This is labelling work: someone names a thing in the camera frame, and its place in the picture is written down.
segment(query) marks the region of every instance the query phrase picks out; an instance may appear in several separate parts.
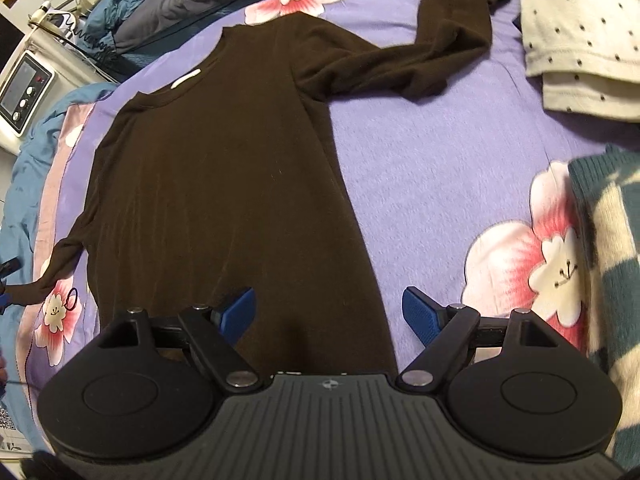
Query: display screen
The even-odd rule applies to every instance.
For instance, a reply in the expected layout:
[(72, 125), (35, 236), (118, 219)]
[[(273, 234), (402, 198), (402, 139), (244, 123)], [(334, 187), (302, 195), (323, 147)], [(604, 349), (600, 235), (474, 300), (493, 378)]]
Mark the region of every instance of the display screen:
[(35, 74), (36, 70), (33, 67), (27, 63), (22, 63), (18, 72), (15, 73), (14, 79), (4, 92), (4, 97), (2, 98), (2, 102), (0, 102), (0, 106), (10, 114), (13, 114), (15, 107), (17, 107), (18, 102), (20, 102), (24, 91), (27, 89), (27, 86)]

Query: white equipment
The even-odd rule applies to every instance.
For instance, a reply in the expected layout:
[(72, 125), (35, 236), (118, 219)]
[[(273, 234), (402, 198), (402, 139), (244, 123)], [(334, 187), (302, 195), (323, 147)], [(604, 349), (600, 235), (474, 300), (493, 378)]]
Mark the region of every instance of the white equipment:
[(0, 72), (0, 146), (17, 155), (27, 129), (75, 88), (105, 82), (94, 66), (34, 28)]

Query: white polka dot fabric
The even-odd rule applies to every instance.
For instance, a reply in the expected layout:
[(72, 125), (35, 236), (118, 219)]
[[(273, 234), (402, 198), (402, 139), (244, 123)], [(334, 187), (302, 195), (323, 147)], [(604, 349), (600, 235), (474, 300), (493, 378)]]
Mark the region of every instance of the white polka dot fabric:
[(522, 0), (521, 20), (545, 108), (640, 121), (640, 0)]

